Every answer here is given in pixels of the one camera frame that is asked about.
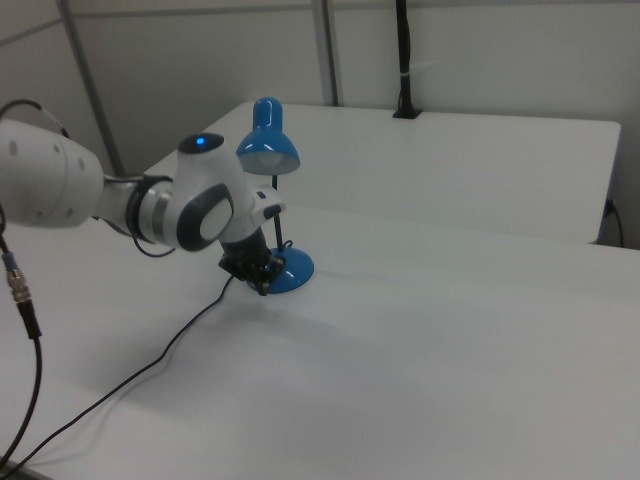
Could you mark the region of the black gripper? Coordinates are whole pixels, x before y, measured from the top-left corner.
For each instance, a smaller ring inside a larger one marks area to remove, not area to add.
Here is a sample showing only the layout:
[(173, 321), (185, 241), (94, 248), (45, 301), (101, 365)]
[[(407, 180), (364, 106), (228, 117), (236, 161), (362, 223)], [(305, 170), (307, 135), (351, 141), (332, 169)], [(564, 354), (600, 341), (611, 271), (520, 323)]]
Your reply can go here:
[(258, 294), (267, 296), (271, 282), (284, 270), (286, 259), (272, 253), (264, 233), (254, 232), (243, 240), (221, 246), (223, 256), (219, 266), (239, 280), (256, 284)]

